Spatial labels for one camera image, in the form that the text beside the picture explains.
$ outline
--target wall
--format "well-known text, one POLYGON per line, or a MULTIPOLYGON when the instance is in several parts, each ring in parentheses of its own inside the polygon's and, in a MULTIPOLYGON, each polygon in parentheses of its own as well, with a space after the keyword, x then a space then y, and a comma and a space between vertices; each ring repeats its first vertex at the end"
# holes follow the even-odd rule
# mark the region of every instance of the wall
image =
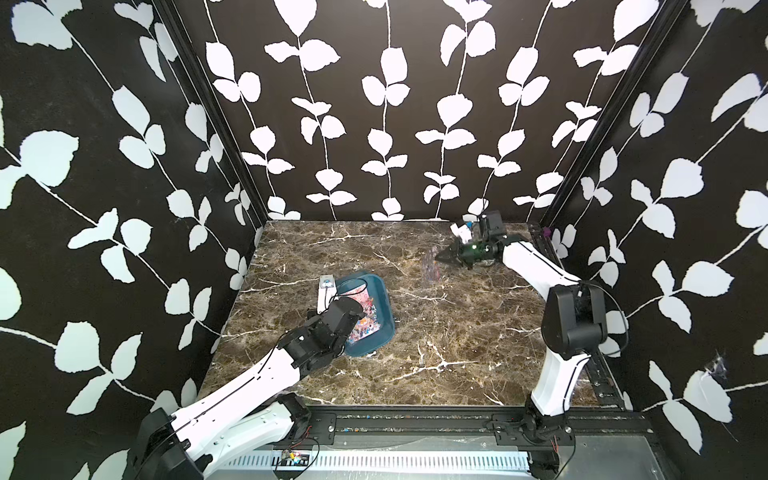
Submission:
POLYGON ((0 6, 4 480, 120 478, 139 421, 194 400, 253 252, 256 213, 155 19, 0 6))
POLYGON ((764 476, 767 16, 691 2, 554 223, 565 266, 625 309, 613 370, 685 478, 764 476))
POLYGON ((551 202, 658 5, 177 8, 271 218, 457 219, 488 206, 524 221, 551 202))

